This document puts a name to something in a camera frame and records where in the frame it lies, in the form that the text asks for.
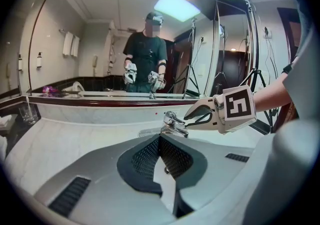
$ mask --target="faucet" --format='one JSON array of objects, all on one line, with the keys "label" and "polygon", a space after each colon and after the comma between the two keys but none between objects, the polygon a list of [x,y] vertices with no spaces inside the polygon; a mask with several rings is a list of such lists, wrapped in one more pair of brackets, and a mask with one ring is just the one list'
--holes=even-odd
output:
[{"label": "faucet", "polygon": [[149,95],[150,100],[155,100],[156,99],[155,94],[152,91],[150,91],[149,94],[150,94]]},{"label": "faucet", "polygon": [[160,132],[163,134],[181,134],[183,137],[188,138],[189,132],[187,131],[185,122],[178,119],[176,114],[172,111],[167,111],[164,115],[164,126]]}]

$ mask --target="mesh grille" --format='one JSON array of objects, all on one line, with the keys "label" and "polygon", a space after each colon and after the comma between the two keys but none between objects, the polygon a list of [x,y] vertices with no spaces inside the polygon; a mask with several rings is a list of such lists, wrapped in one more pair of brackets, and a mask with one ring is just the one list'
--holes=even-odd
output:
[{"label": "mesh grille", "polygon": [[68,217],[73,208],[76,206],[83,193],[86,191],[91,180],[76,177],[49,205],[49,208],[60,214]]},{"label": "mesh grille", "polygon": [[193,158],[190,154],[164,138],[160,141],[160,155],[174,179],[182,175],[193,164]]},{"label": "mesh grille", "polygon": [[141,149],[132,157],[132,164],[135,171],[146,177],[154,180],[155,166],[159,159],[159,139],[155,139],[149,145]]},{"label": "mesh grille", "polygon": [[237,155],[237,154],[233,154],[233,153],[229,153],[225,157],[228,159],[232,159],[232,160],[236,160],[236,161],[240,161],[240,162],[244,162],[244,163],[246,163],[249,160],[248,156]]}]

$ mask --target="soap dispenser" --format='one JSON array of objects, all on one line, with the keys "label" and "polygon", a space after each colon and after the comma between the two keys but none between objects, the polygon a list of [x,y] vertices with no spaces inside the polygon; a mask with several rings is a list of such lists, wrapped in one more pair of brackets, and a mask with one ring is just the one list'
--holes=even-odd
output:
[{"label": "soap dispenser", "polygon": [[39,69],[42,66],[42,57],[41,52],[39,52],[38,57],[36,58],[36,68]]}]

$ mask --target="light panel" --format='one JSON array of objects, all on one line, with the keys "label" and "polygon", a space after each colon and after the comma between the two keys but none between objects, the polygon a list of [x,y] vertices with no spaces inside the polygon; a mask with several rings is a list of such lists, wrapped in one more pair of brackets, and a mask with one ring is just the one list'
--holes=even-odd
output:
[{"label": "light panel", "polygon": [[180,22],[200,14],[200,10],[187,0],[158,0],[154,9],[169,15]]}]

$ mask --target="white towel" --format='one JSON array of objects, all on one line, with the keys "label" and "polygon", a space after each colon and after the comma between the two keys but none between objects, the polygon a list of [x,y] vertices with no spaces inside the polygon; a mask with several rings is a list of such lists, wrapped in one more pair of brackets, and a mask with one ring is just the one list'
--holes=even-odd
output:
[{"label": "white towel", "polygon": [[12,115],[0,116],[0,127],[5,127],[11,118]]},{"label": "white towel", "polygon": [[71,55],[73,55],[74,57],[78,56],[79,42],[80,38],[75,35],[71,47]]},{"label": "white towel", "polygon": [[7,138],[0,136],[0,163],[3,163],[6,159],[7,146]]},{"label": "white towel", "polygon": [[63,55],[70,55],[73,39],[74,39],[74,35],[71,34],[70,32],[68,32],[65,35],[63,50],[62,50]]}]

